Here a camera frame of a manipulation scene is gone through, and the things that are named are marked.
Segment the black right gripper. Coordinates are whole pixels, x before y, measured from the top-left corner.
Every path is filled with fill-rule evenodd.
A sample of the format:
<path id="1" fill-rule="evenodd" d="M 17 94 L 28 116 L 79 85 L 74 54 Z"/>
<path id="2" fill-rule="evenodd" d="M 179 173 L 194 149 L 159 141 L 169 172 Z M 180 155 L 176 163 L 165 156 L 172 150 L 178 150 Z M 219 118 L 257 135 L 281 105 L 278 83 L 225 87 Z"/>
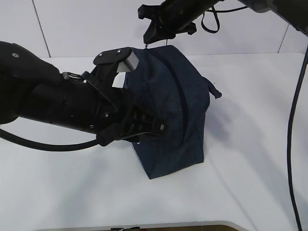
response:
<path id="1" fill-rule="evenodd" d="M 151 20 L 143 35 L 145 44 L 175 38 L 177 34 L 194 34 L 197 29 L 193 22 L 197 11 L 195 0 L 166 0 L 160 5 L 141 5 L 139 19 Z"/>

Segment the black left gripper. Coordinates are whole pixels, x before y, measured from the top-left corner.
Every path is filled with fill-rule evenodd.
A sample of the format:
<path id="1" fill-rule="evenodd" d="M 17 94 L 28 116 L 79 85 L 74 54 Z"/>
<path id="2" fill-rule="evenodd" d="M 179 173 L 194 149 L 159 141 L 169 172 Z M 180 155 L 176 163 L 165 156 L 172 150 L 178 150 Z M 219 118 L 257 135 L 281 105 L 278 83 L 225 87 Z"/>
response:
<path id="1" fill-rule="evenodd" d="M 109 103 L 109 108 L 102 114 L 104 125 L 96 133 L 99 145 L 107 146 L 120 140 L 143 142 L 163 137 L 165 121 L 137 103 L 128 89 L 113 87 L 117 71 L 103 71 L 101 67 L 95 70 L 93 86 Z"/>

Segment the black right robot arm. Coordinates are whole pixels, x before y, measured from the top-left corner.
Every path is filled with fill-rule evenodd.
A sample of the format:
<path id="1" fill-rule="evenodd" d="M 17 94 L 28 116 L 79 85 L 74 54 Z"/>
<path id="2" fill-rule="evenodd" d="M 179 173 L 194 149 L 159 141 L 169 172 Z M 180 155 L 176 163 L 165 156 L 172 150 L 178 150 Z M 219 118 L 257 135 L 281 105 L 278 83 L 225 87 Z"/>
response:
<path id="1" fill-rule="evenodd" d="M 201 27 L 210 34 L 220 29 L 219 10 L 215 5 L 219 0 L 166 0 L 160 5 L 141 5 L 138 8 L 139 19 L 149 19 L 150 25 L 143 35 L 144 44 L 174 39 L 177 34 L 192 35 L 197 31 L 194 21 L 211 12 L 217 29 L 212 30 L 202 22 Z M 241 9 L 251 9 L 256 13 L 274 12 L 302 34 L 308 34 L 308 2 L 306 0 L 243 0 Z"/>

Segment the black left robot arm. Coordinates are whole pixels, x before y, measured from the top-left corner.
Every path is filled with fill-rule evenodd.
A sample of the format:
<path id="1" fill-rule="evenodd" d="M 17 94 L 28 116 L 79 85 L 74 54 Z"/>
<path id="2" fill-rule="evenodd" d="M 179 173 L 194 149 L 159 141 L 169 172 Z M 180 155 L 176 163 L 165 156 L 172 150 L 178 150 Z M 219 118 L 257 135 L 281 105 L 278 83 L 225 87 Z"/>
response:
<path id="1" fill-rule="evenodd" d="M 36 150 L 69 152 L 118 140 L 162 137 L 167 128 L 164 121 L 136 103 L 128 89 L 113 87 L 117 74 L 134 71 L 139 64 L 132 48 L 101 52 L 93 63 L 94 69 L 81 75 L 60 72 L 18 44 L 1 42 L 1 124 L 22 117 L 96 136 L 71 145 L 34 142 L 4 130 L 1 138 Z"/>

